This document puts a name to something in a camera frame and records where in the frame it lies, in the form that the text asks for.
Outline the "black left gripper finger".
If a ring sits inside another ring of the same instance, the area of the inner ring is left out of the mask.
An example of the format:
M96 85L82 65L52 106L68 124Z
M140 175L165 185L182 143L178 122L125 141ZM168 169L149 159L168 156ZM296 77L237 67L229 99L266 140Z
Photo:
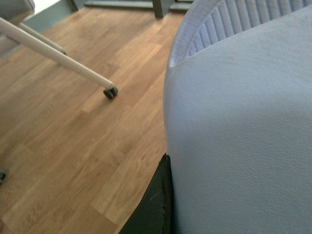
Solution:
M171 159L164 154L134 212L120 230L121 234L170 234L173 184Z

